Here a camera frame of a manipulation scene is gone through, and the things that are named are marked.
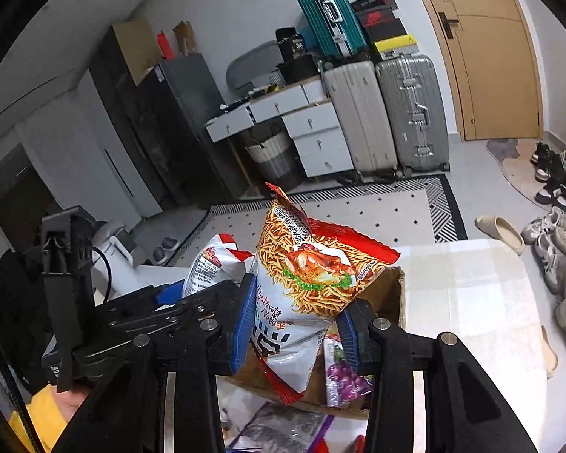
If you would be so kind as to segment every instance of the wooden door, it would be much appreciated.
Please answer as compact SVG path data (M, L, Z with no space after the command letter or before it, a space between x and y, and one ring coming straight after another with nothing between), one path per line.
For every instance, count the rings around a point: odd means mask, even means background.
M424 3L441 44L463 138L540 137L538 70L517 1Z

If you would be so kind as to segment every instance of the person's skin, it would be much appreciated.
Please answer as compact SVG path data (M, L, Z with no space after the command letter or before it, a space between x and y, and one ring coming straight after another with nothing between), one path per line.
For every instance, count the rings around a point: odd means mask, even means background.
M69 422L79 409L90 390L80 385L74 385L73 389L57 393L57 387L51 385L52 398L66 422Z

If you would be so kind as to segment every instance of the desk leg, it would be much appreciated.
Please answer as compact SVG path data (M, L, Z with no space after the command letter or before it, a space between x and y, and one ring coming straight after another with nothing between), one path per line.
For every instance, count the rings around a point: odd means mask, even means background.
M229 147L231 148L231 151L233 152L233 155L235 156L235 160L237 160L237 163L239 164L239 167L240 167L241 171L243 172L243 176L246 178L246 181L248 182L249 187L252 188L252 190L254 191L256 196L259 196L260 191L254 185L252 180L249 178L248 171L246 170L245 165L243 165L243 161L241 161L241 157L239 157L239 154L237 153L237 149L236 149L235 145L233 144L233 141L231 141L231 139L229 137L226 138L226 141L229 144Z

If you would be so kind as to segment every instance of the door frame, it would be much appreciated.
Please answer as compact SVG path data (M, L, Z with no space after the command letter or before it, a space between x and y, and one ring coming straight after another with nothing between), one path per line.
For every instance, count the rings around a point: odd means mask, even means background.
M451 86L451 96L453 97L453 108L455 110L455 121L457 123L457 131L461 136L462 141L476 139L475 138L475 131L469 130L471 128L468 127L468 131L466 131L466 124L463 118L463 108L461 107L461 96L459 94L459 79L457 78L457 73L462 74L461 70L456 70L453 64L453 59L451 57L451 51L448 47L448 41L442 30L441 22L438 18L438 14L436 13L436 9L434 7L434 3L432 0L422 0L424 6L426 7L426 11L428 12L428 16L430 17L430 21L432 22L432 27L434 27L434 33L436 34L436 39L438 40L438 44L440 45L440 50L442 52L442 59L444 60L445 68L447 69L448 75L448 82ZM532 35L531 30L528 27L526 19L524 17L524 12L522 10L522 6L519 0L514 0L515 5L518 8L518 12L520 14L520 20L522 21L522 26L526 31L526 38L528 40L528 46L531 50L531 58L532 64L535 70L535 79L537 81L537 101L538 101L538 132L539 138L543 137L543 98L541 95L541 78L539 76L539 66L537 61L537 55L535 53L535 46L532 42Z

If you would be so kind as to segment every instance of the doorway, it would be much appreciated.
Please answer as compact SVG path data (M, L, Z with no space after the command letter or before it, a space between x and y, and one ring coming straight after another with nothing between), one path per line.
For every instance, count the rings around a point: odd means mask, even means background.
M423 0L464 140L542 137L534 48L517 0Z
M0 162L0 227L12 248L23 253L39 245L42 218L59 211L23 147L15 147Z

